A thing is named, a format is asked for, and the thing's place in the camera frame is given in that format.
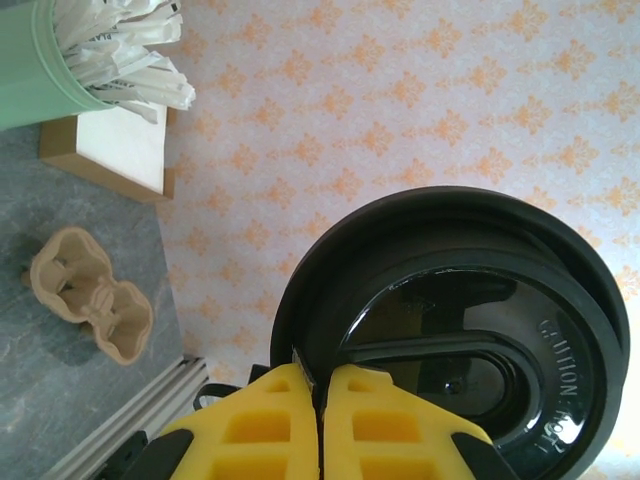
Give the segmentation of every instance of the green container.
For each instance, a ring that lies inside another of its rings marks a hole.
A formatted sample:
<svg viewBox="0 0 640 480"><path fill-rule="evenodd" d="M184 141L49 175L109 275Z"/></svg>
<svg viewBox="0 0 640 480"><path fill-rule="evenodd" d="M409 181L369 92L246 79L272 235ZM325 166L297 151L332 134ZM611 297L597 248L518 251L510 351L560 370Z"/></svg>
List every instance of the green container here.
<svg viewBox="0 0 640 480"><path fill-rule="evenodd" d="M112 107L87 92L64 63L53 33L54 3L0 10L0 130Z"/></svg>

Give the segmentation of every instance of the orange damask wallpaper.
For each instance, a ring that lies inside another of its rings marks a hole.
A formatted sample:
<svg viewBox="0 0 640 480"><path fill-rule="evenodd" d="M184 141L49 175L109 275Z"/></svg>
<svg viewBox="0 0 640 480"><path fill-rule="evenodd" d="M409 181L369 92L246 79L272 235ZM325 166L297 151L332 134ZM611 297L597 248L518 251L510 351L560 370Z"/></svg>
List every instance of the orange damask wallpaper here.
<svg viewBox="0 0 640 480"><path fill-rule="evenodd" d="M158 214L185 348L214 379L267 362L289 275L327 228L424 185L573 226L640 338L640 0L183 3L167 53L198 99L170 127L176 200ZM638 362L586 479L640 478Z"/></svg>

